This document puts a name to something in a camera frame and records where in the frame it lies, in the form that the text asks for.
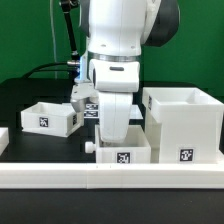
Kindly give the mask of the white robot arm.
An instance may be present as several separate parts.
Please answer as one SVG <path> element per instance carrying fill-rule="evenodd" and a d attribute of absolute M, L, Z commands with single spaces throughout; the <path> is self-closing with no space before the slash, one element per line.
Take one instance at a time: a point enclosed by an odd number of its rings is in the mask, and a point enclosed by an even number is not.
<path fill-rule="evenodd" d="M 71 104 L 99 105 L 100 137 L 122 142 L 128 131 L 133 94 L 139 90 L 141 47 L 166 44 L 177 32 L 177 0 L 60 0 L 72 50 L 83 78 Z"/>

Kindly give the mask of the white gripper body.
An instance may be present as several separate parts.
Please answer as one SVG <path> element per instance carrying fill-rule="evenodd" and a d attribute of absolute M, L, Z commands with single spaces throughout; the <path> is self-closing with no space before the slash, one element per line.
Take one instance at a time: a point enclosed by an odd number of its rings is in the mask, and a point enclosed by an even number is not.
<path fill-rule="evenodd" d="M 100 137 L 103 142 L 120 143 L 126 138 L 132 93 L 99 93 Z"/>

